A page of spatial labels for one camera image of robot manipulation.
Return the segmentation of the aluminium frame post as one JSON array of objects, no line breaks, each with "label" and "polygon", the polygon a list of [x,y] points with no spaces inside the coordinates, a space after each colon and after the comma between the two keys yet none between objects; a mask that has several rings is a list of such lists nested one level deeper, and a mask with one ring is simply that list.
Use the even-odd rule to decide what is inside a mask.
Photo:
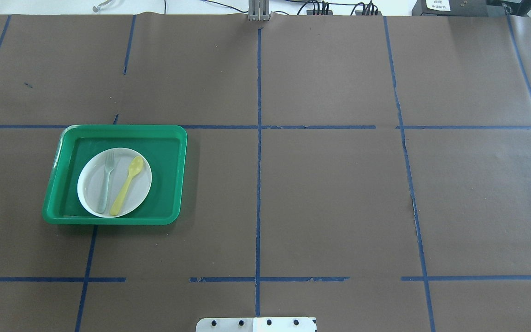
[{"label": "aluminium frame post", "polygon": [[249,21],[269,21],[271,18],[269,0],[249,0],[248,20]]}]

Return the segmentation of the black usb hub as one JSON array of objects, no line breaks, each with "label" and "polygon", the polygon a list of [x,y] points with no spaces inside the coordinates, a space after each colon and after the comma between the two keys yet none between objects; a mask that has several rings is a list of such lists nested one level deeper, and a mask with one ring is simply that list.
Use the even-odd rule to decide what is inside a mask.
[{"label": "black usb hub", "polygon": [[310,16],[328,16],[332,15],[332,12],[330,10],[330,3],[326,1],[311,1],[310,4],[313,5],[312,9],[306,9],[306,15]]}]

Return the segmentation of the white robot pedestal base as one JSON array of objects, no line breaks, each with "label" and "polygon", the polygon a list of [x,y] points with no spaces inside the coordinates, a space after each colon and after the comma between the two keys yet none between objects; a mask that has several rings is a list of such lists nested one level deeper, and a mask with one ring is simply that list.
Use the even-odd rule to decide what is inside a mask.
[{"label": "white robot pedestal base", "polygon": [[204,318],[196,332],[316,332],[312,317],[228,317]]}]

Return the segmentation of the white round plate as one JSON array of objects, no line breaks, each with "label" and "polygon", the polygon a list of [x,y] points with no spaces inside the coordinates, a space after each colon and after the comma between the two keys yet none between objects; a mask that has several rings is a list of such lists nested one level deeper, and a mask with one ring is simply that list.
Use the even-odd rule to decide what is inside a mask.
[{"label": "white round plate", "polygon": [[[105,154],[113,151],[115,156],[115,168],[110,177],[109,197],[104,213],[97,213],[97,204],[100,197],[100,190],[105,173]],[[116,199],[122,185],[127,177],[127,168],[133,158],[141,156],[144,159],[145,166],[143,170],[131,181],[130,188],[127,192],[126,200],[118,216],[112,217],[109,214],[112,203]],[[102,151],[95,157],[91,158],[82,169],[78,183],[77,195],[83,208],[93,216],[101,218],[124,217],[135,211],[145,201],[150,193],[150,187],[153,183],[153,173],[147,159],[139,152],[130,148],[111,148]]]}]

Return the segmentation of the black box with label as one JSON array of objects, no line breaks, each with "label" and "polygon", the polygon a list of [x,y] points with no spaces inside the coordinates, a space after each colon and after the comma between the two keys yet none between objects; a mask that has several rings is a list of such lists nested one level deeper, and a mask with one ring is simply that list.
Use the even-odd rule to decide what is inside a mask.
[{"label": "black box with label", "polygon": [[492,0],[417,0],[412,16],[504,17],[506,9]]}]

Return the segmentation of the green plastic tray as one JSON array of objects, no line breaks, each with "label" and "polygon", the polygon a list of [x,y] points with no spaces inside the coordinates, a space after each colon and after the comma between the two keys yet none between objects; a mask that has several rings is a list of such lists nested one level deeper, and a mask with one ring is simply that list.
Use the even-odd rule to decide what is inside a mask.
[{"label": "green plastic tray", "polygon": [[[177,125],[72,125],[59,139],[42,216],[59,225],[168,225],[180,213],[186,157],[186,131]],[[124,217],[101,218],[83,208],[77,195],[82,169],[111,148],[141,153],[153,173],[150,193]]]}]

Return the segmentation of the translucent plastic fork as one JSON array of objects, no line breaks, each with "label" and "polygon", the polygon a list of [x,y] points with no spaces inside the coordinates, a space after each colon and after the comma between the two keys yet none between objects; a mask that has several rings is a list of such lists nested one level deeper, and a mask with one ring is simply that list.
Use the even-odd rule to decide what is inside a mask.
[{"label": "translucent plastic fork", "polygon": [[113,151],[108,151],[105,154],[105,173],[100,190],[100,197],[97,204],[97,213],[104,213],[107,206],[107,200],[109,197],[110,176],[115,168],[115,156]]}]

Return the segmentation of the yellow plastic spoon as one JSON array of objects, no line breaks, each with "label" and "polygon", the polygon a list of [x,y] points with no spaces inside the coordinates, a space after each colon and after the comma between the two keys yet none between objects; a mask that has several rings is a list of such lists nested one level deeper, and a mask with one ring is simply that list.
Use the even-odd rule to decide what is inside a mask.
[{"label": "yellow plastic spoon", "polygon": [[112,203],[109,214],[112,217],[118,216],[120,214],[120,211],[122,210],[122,206],[124,206],[124,202],[126,200],[127,192],[130,188],[131,181],[137,176],[145,166],[145,162],[143,157],[137,156],[131,160],[128,168],[127,168],[127,177],[125,179],[124,184],[122,185],[116,199]]}]

